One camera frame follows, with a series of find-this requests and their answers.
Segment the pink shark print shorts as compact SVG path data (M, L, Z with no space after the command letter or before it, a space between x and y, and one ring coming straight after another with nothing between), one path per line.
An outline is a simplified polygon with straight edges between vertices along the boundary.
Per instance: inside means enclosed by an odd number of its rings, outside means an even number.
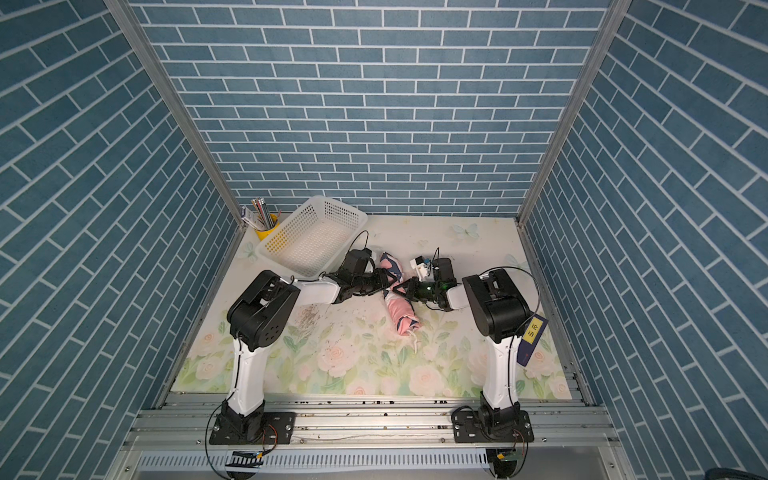
M415 333L421 327L420 320L415 314L411 302L405 296L394 291L406 279L400 262L390 253L383 252L379 260L379 267L384 269L390 278L390 285L384 291L384 301L396 333L400 336Z

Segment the white plastic mesh basket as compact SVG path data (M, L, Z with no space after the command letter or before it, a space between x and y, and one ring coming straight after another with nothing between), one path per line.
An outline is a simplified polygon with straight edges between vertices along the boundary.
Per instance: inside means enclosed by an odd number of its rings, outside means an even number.
M367 220L355 207L313 196L259 242L256 255L284 278L313 279L346 251Z

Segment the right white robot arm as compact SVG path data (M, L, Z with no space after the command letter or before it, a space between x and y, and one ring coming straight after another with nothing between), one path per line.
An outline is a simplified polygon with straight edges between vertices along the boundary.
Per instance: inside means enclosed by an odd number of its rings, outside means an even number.
M541 326L510 273L517 266L496 266L461 280L454 276L449 259L435 260L429 281L410 278L393 287L396 294L429 307L450 312L467 308L484 337L487 374L481 391L479 418L489 428L519 423L522 410L516 385L518 352L531 323Z

